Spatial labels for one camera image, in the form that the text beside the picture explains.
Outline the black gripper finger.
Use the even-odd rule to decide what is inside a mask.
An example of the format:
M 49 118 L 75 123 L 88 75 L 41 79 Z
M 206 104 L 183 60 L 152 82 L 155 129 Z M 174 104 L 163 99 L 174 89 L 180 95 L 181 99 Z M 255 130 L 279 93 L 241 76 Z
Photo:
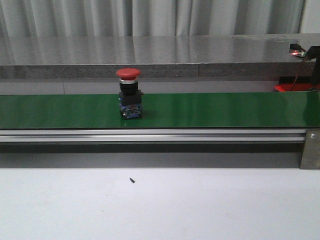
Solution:
M 306 58 L 308 60 L 315 59 L 314 68 L 310 77 L 310 83 L 312 85 L 318 85 L 320 83 L 320 46 L 311 46 L 306 52 Z

